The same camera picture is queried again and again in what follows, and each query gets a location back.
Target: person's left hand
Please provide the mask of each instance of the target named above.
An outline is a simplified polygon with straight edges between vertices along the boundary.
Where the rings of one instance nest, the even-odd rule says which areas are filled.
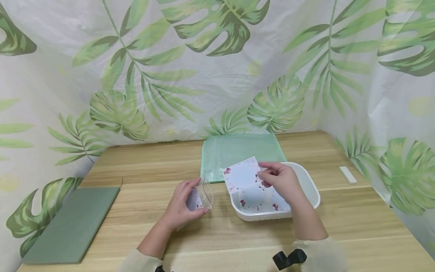
[[[189,193],[199,184],[201,178],[195,180],[185,180],[177,185],[174,195],[167,205],[166,211],[160,218],[160,223],[174,231],[191,220],[198,219],[208,212],[208,209],[201,208],[196,211],[190,211],[186,206]]]

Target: white eraser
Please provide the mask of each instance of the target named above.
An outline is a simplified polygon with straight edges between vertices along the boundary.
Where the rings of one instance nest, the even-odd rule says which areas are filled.
[[[355,184],[357,182],[346,166],[340,166],[340,171],[350,184]]]

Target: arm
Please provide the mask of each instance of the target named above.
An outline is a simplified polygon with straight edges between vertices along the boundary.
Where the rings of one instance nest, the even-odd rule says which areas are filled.
[[[200,181],[201,178],[197,178],[195,180],[183,181],[177,185],[163,216],[137,247],[142,254],[162,259],[172,232],[208,212],[205,208],[189,211],[186,206],[189,193]]]
[[[273,186],[291,207],[297,239],[293,246],[302,249],[307,255],[307,260],[301,264],[301,271],[346,272],[348,269],[345,255],[338,243],[328,237],[294,170],[278,162],[260,162],[259,165],[268,168],[258,172],[263,185]]]
[[[189,193],[200,180],[201,178],[183,181],[177,185],[163,216],[148,232],[137,250],[129,253],[118,272],[153,272],[162,265],[161,259],[172,232],[208,212],[205,208],[190,211],[186,206]]]
[[[326,239],[328,233],[302,191],[294,170],[278,162],[261,162],[259,165],[268,168],[258,173],[263,180],[263,185],[273,186],[290,205],[296,239],[313,241]]]
[[[160,222],[157,222],[139,244],[137,249],[145,256],[162,259],[171,234],[171,230],[166,228],[166,226],[162,225]]]

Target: finger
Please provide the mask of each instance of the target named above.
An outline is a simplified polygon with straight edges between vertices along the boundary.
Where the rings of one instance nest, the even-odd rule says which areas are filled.
[[[276,182],[278,182],[279,177],[275,175],[271,175],[265,171],[258,171],[258,176],[265,182],[269,183],[270,185],[274,185]]]
[[[199,182],[201,181],[200,177],[197,177],[196,179],[189,180],[188,183],[186,183],[186,186],[183,188],[182,196],[187,200],[187,197],[189,196],[190,192],[193,188],[198,186]]]
[[[173,195],[175,195],[178,192],[178,190],[180,190],[181,184],[182,184],[182,182],[178,183],[177,186],[175,186]]]
[[[266,169],[265,172],[268,173],[268,174],[271,174],[271,175],[275,175],[275,176],[278,175],[278,172],[276,172],[275,170],[270,169],[270,168]]]
[[[208,209],[201,208],[201,209],[189,212],[188,216],[189,216],[190,220],[195,220],[195,219],[201,218],[206,213],[208,213]]]
[[[182,182],[180,183],[180,188],[184,188],[184,187],[186,187],[186,185],[189,184],[189,182],[190,182],[190,180],[182,181]]]
[[[269,183],[267,183],[265,181],[262,181],[261,184],[264,185],[266,188],[269,188],[269,187],[272,186],[272,185],[270,185]]]
[[[287,168],[286,165],[284,165],[282,163],[279,163],[279,162],[265,162],[265,161],[262,161],[262,162],[259,162],[258,165],[260,167],[273,169],[273,170],[275,170],[278,173],[281,173],[282,171],[284,171]]]

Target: green foam block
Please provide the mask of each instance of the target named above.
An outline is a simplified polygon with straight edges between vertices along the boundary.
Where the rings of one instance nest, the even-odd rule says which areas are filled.
[[[79,188],[23,257],[25,264],[79,263],[119,188]]]

